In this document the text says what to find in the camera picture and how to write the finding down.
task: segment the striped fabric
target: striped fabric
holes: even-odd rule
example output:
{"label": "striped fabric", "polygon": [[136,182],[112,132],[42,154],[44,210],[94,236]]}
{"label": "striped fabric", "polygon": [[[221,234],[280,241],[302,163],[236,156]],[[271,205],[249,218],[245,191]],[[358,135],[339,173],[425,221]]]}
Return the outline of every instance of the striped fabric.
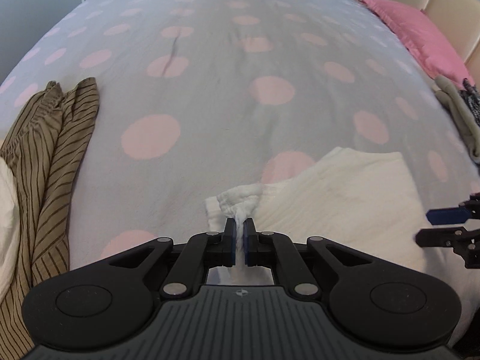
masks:
{"label": "striped fabric", "polygon": [[66,94],[51,81],[27,102],[0,149],[15,176],[21,220],[18,262],[0,304],[2,360],[19,359],[33,345],[21,314],[30,288],[69,269],[71,190],[98,105],[94,78]]}

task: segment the bedsheet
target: bedsheet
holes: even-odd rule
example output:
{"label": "bedsheet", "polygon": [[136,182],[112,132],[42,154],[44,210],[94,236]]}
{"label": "bedsheet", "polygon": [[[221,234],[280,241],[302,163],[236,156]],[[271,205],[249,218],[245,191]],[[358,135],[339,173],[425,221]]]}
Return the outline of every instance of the bedsheet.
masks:
{"label": "bedsheet", "polygon": [[480,191],[420,67],[355,0],[87,0],[0,87],[0,138],[48,81],[89,76],[100,112],[71,269],[157,236],[185,242],[207,229],[205,198],[287,179],[336,146],[401,152],[425,209]]}

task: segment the white towel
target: white towel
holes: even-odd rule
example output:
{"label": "white towel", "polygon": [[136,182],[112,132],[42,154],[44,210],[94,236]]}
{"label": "white towel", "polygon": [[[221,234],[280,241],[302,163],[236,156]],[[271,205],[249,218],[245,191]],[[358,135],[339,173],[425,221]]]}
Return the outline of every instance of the white towel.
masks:
{"label": "white towel", "polygon": [[0,301],[14,277],[20,245],[20,214],[14,175],[0,157]]}
{"label": "white towel", "polygon": [[[222,211],[234,217],[236,204],[245,204],[245,196],[242,202],[238,199],[242,190],[262,191],[256,194],[256,203],[249,205],[258,232],[283,233],[300,243],[319,235],[447,282],[462,300],[462,318],[450,343],[464,334],[479,306],[480,272],[465,269],[462,258],[451,249],[416,245],[414,235],[430,224],[399,152],[335,148],[290,180],[263,188],[233,188],[219,195],[221,206],[217,198],[208,198],[210,230],[223,231]],[[242,269],[230,269],[232,277],[220,269],[220,283],[257,285],[251,282],[251,275],[242,277]]]}

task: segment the pillowcase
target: pillowcase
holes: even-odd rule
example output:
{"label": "pillowcase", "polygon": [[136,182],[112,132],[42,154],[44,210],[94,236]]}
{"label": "pillowcase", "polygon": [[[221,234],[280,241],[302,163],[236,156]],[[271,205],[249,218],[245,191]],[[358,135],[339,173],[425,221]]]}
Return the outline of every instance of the pillowcase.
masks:
{"label": "pillowcase", "polygon": [[421,11],[392,0],[361,0],[400,39],[432,79],[445,76],[463,89],[473,78],[447,38]]}

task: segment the headboard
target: headboard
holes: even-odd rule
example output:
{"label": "headboard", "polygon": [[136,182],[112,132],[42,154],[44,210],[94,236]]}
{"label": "headboard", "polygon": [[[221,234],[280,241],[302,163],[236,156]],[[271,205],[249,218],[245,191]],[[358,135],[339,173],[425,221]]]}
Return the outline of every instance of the headboard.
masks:
{"label": "headboard", "polygon": [[480,84],[479,0],[395,0],[423,9],[464,60]]}

